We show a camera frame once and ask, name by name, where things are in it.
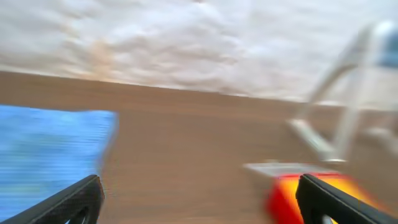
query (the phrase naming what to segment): towel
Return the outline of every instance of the towel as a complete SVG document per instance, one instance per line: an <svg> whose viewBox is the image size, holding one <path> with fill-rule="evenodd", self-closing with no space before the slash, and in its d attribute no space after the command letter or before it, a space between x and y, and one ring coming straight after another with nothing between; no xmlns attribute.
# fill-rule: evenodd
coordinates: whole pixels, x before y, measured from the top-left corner
<svg viewBox="0 0 398 224"><path fill-rule="evenodd" d="M99 175L116 125L110 111L0 105L0 222Z"/></svg>

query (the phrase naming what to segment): white metal stand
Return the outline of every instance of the white metal stand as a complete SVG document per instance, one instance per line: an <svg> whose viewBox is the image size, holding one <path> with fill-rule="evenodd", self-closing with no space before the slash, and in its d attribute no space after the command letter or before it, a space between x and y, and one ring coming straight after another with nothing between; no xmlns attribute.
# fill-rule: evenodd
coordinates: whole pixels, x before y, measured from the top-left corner
<svg viewBox="0 0 398 224"><path fill-rule="evenodd" d="M367 97L372 77L368 72L370 67L378 65L380 56L386 46L386 41L394 32L391 22L381 22L371 25L359 33L354 42L341 54L334 66L325 75L324 80L310 95L293 119L288 122L299 137L304 139L321 160L325 162L345 162L351 139L359 120L359 106ZM322 138L307 122L311 107L321 100L325 93L337 80L350 74L346 90L347 108L336 129L331 142Z"/></svg>

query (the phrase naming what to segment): brown table surface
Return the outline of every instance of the brown table surface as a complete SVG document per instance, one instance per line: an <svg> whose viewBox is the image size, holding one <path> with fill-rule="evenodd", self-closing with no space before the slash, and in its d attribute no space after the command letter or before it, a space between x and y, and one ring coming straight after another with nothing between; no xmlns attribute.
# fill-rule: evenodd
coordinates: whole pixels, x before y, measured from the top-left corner
<svg viewBox="0 0 398 224"><path fill-rule="evenodd" d="M0 103L119 113L100 223L270 223L242 165L319 164L285 125L296 103L6 72ZM338 112L319 107L312 122L330 136ZM367 113L361 128L377 116ZM397 213L398 158L391 155L359 134L350 163L337 169Z"/></svg>

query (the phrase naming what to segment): crumpled white paper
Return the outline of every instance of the crumpled white paper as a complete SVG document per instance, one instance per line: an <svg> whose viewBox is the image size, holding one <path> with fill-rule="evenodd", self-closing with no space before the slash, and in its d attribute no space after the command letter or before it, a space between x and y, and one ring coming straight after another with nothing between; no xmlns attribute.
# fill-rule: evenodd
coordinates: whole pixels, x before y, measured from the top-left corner
<svg viewBox="0 0 398 224"><path fill-rule="evenodd" d="M302 101L360 28L397 10L395 0L3 0L0 69ZM382 77L371 106L389 85ZM341 103L341 89L327 100Z"/></svg>

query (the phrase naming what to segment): red and yellow box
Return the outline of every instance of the red and yellow box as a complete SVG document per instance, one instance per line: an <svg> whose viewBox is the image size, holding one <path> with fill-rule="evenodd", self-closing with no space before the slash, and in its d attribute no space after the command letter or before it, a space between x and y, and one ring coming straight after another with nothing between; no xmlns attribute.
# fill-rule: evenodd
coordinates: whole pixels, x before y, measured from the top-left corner
<svg viewBox="0 0 398 224"><path fill-rule="evenodd" d="M361 190L353 180L345 175L340 173L311 174L374 208L384 210L369 194ZM295 198L300 175L282 175L275 179L272 192L265 201L265 209L277 224L303 224L300 208Z"/></svg>

